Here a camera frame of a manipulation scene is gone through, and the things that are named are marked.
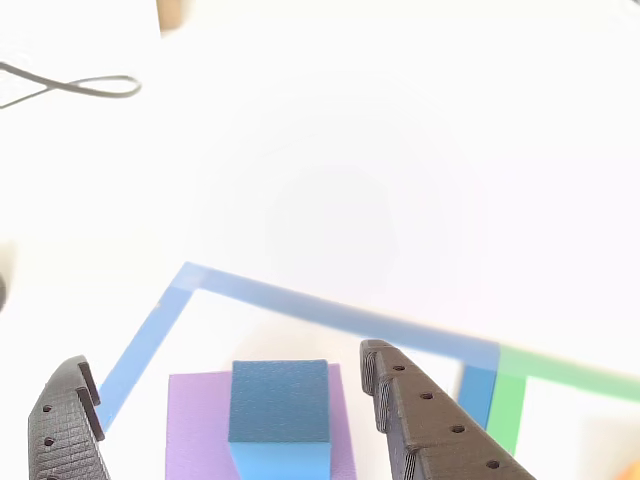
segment blue cube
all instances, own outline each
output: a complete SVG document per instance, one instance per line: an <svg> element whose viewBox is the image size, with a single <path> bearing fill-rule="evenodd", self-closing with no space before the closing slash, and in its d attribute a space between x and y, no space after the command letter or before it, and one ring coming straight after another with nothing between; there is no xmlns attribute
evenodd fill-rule
<svg viewBox="0 0 640 480"><path fill-rule="evenodd" d="M327 362L233 362L229 444L243 480L330 480Z"/></svg>

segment purple mat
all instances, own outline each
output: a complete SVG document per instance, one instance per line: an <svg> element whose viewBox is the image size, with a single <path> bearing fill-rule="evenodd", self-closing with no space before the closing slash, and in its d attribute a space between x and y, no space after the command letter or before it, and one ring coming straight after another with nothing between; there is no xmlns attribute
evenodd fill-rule
<svg viewBox="0 0 640 480"><path fill-rule="evenodd" d="M241 480L227 442L231 372L169 377L166 480ZM355 480L340 365L329 365L331 479Z"/></svg>

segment cable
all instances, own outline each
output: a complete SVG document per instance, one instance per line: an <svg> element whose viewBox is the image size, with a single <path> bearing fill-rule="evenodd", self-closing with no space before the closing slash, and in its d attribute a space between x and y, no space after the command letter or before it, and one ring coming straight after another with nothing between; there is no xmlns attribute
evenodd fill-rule
<svg viewBox="0 0 640 480"><path fill-rule="evenodd" d="M22 70L20 68L14 67L13 65L9 65L8 63L4 63L4 62L0 62L0 70L4 70L18 77L22 77L25 80L30 80L32 82L39 83L40 85L44 85L46 87L44 90L40 90L39 92L35 92L30 95L21 97L17 100L13 100L12 102L6 103L4 105L0 105L0 110L11 107L18 103L24 102L25 100L28 100L30 98L37 97L38 95L42 95L43 93L50 92L51 90L63 90L65 92L78 93L81 95L89 95L92 97L127 98L127 97L134 96L142 88L142 84L135 78L130 77L129 75L107 75L104 77L83 78L81 80L74 80L73 82L64 83L64 82L57 82L49 78L41 77L39 75L35 75L31 72L27 72L26 70ZM127 90L124 92L110 92L107 90L97 90L94 88L79 86L83 83L102 82L102 81L125 81L125 82L132 83L134 86L131 90Z"/></svg>

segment blue tape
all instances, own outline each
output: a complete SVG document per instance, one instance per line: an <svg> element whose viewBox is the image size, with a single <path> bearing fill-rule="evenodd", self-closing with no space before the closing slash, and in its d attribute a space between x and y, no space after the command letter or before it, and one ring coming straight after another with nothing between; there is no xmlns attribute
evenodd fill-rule
<svg viewBox="0 0 640 480"><path fill-rule="evenodd" d="M380 338L461 360L467 366L459 401L474 420L486 427L500 359L497 343L415 325L399 318L185 263L100 388L102 403L98 407L98 416L105 431L197 288L359 336Z"/></svg>
<svg viewBox="0 0 640 480"><path fill-rule="evenodd" d="M493 387L497 370L465 365L458 393L458 403L478 424L486 430L493 399Z"/></svg>
<svg viewBox="0 0 640 480"><path fill-rule="evenodd" d="M500 348L494 342L416 325L219 270L209 269L201 288L356 335L457 358L478 368L495 370L500 359Z"/></svg>
<svg viewBox="0 0 640 480"><path fill-rule="evenodd" d="M100 424L107 431L133 387L144 373L193 292L169 287L100 387L96 407Z"/></svg>

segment green tape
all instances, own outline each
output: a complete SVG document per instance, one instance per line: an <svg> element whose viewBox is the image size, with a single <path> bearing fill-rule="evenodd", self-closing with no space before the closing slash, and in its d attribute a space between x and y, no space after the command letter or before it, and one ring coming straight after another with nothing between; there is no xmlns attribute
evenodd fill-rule
<svg viewBox="0 0 640 480"><path fill-rule="evenodd" d="M515 454L528 377L640 403L640 379L588 368L565 360L501 347L487 431Z"/></svg>
<svg viewBox="0 0 640 480"><path fill-rule="evenodd" d="M516 453L526 383L524 377L499 373L493 387L487 432L511 455Z"/></svg>

